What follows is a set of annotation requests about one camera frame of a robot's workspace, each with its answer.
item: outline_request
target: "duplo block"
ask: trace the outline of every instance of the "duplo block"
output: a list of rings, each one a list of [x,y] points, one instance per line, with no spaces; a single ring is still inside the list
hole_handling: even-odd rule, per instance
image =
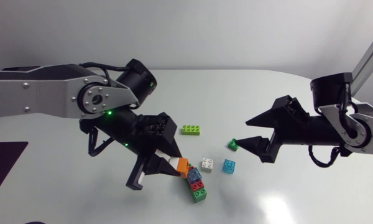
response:
[[[182,134],[200,135],[200,126],[199,125],[184,125],[182,126]]]
[[[186,177],[186,180],[190,185],[201,180],[201,175],[196,167],[188,171],[188,176]]]
[[[229,143],[228,143],[228,148],[232,149],[233,151],[237,151],[237,149],[239,149],[239,146],[235,143],[236,139],[232,139]]]
[[[195,182],[194,184],[191,185],[191,189],[192,191],[197,191],[199,189],[202,189],[203,187],[205,187],[205,185],[203,184],[203,182],[201,180]]]
[[[182,178],[186,178],[188,175],[189,163],[188,159],[180,158],[177,165],[177,172],[180,173]]]
[[[233,174],[234,170],[235,170],[235,162],[226,159],[224,161],[223,172],[227,174]]]
[[[213,170],[213,162],[212,159],[203,158],[201,162],[201,170],[211,172]]]
[[[206,199],[207,191],[204,187],[199,190],[193,191],[188,182],[186,182],[186,185],[195,203],[201,202],[202,200]]]

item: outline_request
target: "green lego brick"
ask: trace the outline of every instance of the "green lego brick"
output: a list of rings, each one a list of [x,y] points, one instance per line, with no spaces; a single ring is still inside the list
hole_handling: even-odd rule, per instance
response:
[[[237,151],[239,149],[239,146],[235,143],[236,139],[232,139],[232,141],[229,142],[228,148],[232,149],[233,151]]]
[[[188,181],[185,181],[185,183],[195,203],[201,202],[206,199],[207,191],[204,187],[194,192],[192,191],[192,188],[190,187]]]
[[[200,135],[200,126],[199,125],[184,125],[182,126],[182,134]]]

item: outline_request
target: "gray wall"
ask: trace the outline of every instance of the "gray wall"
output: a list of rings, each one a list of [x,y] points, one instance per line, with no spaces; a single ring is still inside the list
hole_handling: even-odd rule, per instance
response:
[[[0,1],[0,68],[138,58],[315,78],[352,71],[372,40],[373,0]]]

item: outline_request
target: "table surface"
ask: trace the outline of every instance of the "table surface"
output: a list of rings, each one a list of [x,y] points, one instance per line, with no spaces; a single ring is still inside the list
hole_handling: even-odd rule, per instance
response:
[[[284,95],[314,114],[310,80],[265,70],[153,70],[158,87],[136,113],[165,111],[178,124],[200,125],[200,136],[175,139],[201,172],[208,195],[193,203],[184,181],[144,177],[144,188],[125,186],[136,155],[112,143],[97,157],[77,119],[28,114],[0,118],[0,141],[29,141],[0,188],[0,224],[51,223],[373,223],[373,156],[340,157],[322,169],[307,146],[282,146],[275,164],[226,147],[232,138],[270,137],[272,129],[245,121]],[[101,133],[100,139],[106,139]],[[315,147],[327,161],[331,147]],[[225,159],[236,162],[225,174]]]

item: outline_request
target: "light blue lego brick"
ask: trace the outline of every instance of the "light blue lego brick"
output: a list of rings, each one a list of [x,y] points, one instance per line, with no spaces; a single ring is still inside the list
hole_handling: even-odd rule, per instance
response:
[[[188,171],[188,176],[186,177],[186,180],[190,185],[201,180],[201,175],[196,167]]]
[[[235,162],[226,159],[224,161],[223,172],[227,174],[233,174],[234,171],[235,171]]]

